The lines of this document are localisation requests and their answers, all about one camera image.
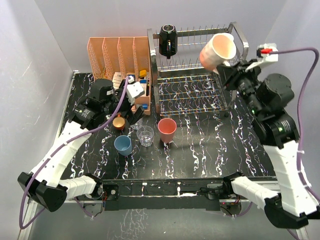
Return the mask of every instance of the pink cup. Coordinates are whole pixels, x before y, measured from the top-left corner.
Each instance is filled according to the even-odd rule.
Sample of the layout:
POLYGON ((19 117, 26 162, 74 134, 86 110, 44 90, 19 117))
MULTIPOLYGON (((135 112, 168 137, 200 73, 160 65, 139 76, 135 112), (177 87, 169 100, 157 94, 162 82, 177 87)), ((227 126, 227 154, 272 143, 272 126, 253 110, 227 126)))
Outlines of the pink cup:
POLYGON ((163 118, 158 123, 158 129, 162 142, 167 144, 174 138, 175 131, 177 130, 177 124, 175 120, 172 120, 171 118, 163 118))

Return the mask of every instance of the black mug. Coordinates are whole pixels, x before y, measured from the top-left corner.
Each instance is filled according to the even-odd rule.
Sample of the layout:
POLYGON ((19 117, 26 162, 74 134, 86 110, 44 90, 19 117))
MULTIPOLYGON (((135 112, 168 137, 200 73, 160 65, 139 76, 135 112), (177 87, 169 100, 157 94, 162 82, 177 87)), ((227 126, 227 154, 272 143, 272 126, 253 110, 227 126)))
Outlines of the black mug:
POLYGON ((173 25, 164 25, 159 33, 159 53, 170 59, 178 51, 178 35, 176 27, 173 25))

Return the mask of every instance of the yellow sponge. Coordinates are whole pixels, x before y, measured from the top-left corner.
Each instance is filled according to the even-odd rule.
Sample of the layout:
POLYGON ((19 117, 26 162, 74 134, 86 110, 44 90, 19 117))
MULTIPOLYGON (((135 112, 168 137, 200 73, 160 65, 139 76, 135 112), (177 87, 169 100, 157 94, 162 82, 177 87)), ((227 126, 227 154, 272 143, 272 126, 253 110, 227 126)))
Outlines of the yellow sponge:
POLYGON ((147 76, 147 71, 146 70, 141 70, 139 72, 139 78, 141 79, 141 78, 144 78, 145 76, 147 76))

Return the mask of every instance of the white mug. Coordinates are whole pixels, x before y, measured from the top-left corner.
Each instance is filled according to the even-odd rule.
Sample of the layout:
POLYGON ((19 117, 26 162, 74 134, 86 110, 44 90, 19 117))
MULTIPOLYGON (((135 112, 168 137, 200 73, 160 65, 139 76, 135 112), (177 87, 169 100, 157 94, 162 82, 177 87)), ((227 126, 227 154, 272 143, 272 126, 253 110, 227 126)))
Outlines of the white mug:
POLYGON ((234 36, 229 33, 217 33, 200 52, 199 61, 205 69, 214 71, 220 64, 230 66, 228 60, 235 56, 234 36))

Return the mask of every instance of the white wall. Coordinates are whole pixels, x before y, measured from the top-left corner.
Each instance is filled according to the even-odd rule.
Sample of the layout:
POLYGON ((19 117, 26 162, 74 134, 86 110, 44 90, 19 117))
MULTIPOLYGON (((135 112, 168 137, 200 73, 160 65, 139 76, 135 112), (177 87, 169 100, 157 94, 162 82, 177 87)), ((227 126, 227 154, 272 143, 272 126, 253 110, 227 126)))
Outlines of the white wall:
MULTIPOLYGON (((277 43, 278 50, 299 47, 315 47, 320 50, 320 2, 318 0, 287 1, 277 18, 266 42, 277 43)), ((266 68, 265 73, 280 73, 292 82, 294 100, 286 110, 297 119, 297 101, 302 83, 313 61, 313 52, 291 53, 279 56, 279 62, 266 68)), ((320 142, 320 62, 315 68, 305 90, 302 103, 304 127, 303 164, 313 189, 320 195, 319 142, 320 142)), ((319 239, 319 221, 312 221, 308 227, 310 239, 319 239)))
POLYGON ((165 24, 204 29, 237 21, 254 57, 286 0, 35 0, 73 70, 91 72, 90 37, 146 36, 165 24))
POLYGON ((72 70, 34 0, 0 6, 0 238, 17 239, 17 178, 53 143, 72 70))

